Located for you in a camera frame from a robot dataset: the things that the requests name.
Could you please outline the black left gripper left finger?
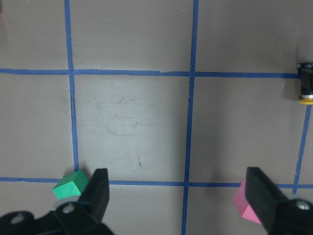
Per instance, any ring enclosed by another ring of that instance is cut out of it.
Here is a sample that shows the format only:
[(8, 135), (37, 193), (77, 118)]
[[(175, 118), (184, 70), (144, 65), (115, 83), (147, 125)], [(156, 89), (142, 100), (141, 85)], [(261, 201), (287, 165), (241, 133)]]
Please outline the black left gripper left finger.
[(101, 223), (110, 198), (108, 170), (98, 168), (78, 199), (78, 203), (97, 222)]

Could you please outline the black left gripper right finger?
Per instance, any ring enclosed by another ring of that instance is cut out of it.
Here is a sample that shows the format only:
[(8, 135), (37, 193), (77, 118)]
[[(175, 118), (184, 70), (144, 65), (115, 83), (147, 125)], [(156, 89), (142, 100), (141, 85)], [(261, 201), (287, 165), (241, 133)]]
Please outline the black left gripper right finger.
[(258, 167), (246, 169), (245, 196), (265, 230), (273, 229), (278, 205), (289, 200)]

